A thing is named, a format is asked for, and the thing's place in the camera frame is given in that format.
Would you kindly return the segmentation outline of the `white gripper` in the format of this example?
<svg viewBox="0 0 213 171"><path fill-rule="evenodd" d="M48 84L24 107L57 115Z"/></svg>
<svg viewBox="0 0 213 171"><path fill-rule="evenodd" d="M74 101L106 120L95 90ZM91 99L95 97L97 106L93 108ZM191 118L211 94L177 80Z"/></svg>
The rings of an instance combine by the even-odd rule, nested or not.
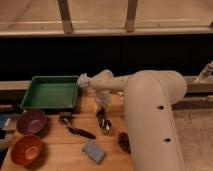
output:
<svg viewBox="0 0 213 171"><path fill-rule="evenodd" d="M106 107L110 102L110 92L107 90L97 91L95 93L95 102L98 107ZM99 122L101 122L102 120L105 120L106 119L105 109L100 108L97 111L96 116L97 116Z"/></svg>

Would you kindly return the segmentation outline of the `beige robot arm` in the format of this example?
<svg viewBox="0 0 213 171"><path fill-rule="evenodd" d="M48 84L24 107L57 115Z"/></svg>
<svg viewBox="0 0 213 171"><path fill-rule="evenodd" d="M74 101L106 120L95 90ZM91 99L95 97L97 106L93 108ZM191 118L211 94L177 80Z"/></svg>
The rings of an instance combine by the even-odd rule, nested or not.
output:
<svg viewBox="0 0 213 171"><path fill-rule="evenodd" d="M92 77L97 90L124 92L133 171L185 171L172 105L187 91L176 71L144 70L128 76Z"/></svg>

